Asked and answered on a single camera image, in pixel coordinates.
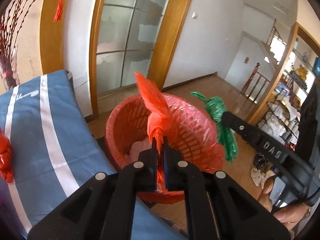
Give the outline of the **right hand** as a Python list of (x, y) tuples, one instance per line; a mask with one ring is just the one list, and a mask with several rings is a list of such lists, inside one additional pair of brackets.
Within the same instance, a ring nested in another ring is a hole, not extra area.
[[(272, 202), (270, 200), (270, 192), (273, 189), (274, 179), (269, 177), (264, 188), (258, 198), (258, 202), (268, 211), (272, 211)], [(278, 210), (273, 216), (279, 220), (288, 230), (292, 230), (308, 213), (310, 207), (304, 203), (298, 203), (291, 206), (286, 206)]]

